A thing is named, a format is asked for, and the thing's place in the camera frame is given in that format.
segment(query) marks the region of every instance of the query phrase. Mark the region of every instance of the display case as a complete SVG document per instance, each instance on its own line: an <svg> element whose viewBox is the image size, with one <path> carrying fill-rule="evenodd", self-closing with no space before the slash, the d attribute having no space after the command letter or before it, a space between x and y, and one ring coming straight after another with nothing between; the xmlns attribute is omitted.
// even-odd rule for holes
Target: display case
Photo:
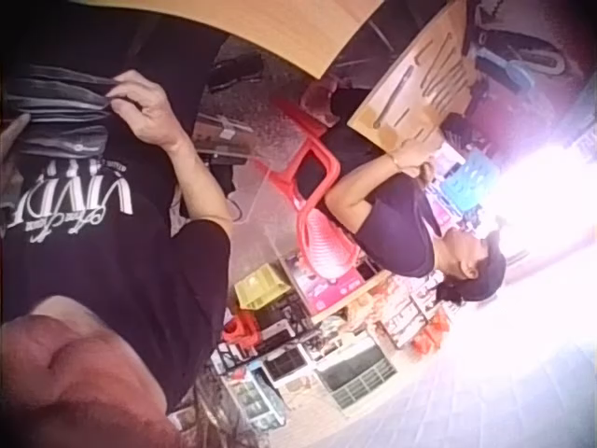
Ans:
<svg viewBox="0 0 597 448"><path fill-rule="evenodd" d="M258 374L246 371L242 379L227 380L226 386L255 429L269 431L285 425L282 399Z"/></svg>

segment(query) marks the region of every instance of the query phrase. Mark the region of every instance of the hand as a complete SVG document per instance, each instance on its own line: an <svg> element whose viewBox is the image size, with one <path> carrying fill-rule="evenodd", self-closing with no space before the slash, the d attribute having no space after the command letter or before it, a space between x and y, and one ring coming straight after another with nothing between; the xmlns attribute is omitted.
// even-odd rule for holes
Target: hand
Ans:
<svg viewBox="0 0 597 448"><path fill-rule="evenodd" d="M421 167L430 162L433 152L418 142L408 140L389 154L400 172L417 178L421 175Z"/></svg>
<svg viewBox="0 0 597 448"><path fill-rule="evenodd" d="M139 140L162 147L168 153L188 140L160 85L134 70L114 80L118 84L106 96L112 99L110 104L114 112L126 121Z"/></svg>
<svg viewBox="0 0 597 448"><path fill-rule="evenodd" d="M30 119L31 117L28 114L23 114L10 123L0 134L0 196L4 193L15 171L14 161L9 157L10 149Z"/></svg>

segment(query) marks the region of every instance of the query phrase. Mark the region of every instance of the concrete floor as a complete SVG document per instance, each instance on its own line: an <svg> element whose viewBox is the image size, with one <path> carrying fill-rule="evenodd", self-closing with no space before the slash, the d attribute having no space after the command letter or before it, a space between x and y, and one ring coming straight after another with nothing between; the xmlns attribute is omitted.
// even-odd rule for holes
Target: concrete floor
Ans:
<svg viewBox="0 0 597 448"><path fill-rule="evenodd" d="M312 448L593 448L595 266L593 245L504 287L414 384Z"/></svg>

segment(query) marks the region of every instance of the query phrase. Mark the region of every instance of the wooden tabletop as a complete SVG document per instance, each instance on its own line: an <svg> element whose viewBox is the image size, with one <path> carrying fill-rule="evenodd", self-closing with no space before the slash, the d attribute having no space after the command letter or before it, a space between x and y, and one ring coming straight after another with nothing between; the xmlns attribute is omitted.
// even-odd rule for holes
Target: wooden tabletop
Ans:
<svg viewBox="0 0 597 448"><path fill-rule="evenodd" d="M438 126L450 112L463 113L478 78L474 62L462 55L466 0L449 2L356 110L349 125L390 151L408 140L438 149Z"/></svg>
<svg viewBox="0 0 597 448"><path fill-rule="evenodd" d="M76 1L155 11L205 23L267 49L317 78L382 4L382 0Z"/></svg>

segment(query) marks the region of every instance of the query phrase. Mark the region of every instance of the woman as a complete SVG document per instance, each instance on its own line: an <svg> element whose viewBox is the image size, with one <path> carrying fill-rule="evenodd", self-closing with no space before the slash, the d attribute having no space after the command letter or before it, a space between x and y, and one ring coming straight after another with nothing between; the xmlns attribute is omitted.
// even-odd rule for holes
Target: woman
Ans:
<svg viewBox="0 0 597 448"><path fill-rule="evenodd" d="M490 298L506 270L497 232L484 240L457 229L441 235L422 189L433 176L431 154L413 145L385 153L347 126L367 95L361 89L331 93L338 122L321 140L340 162L340 180L319 208L384 269L407 277L442 271L446 279L437 288L438 300ZM298 190L308 197L324 175L317 160L307 158L298 170Z"/></svg>

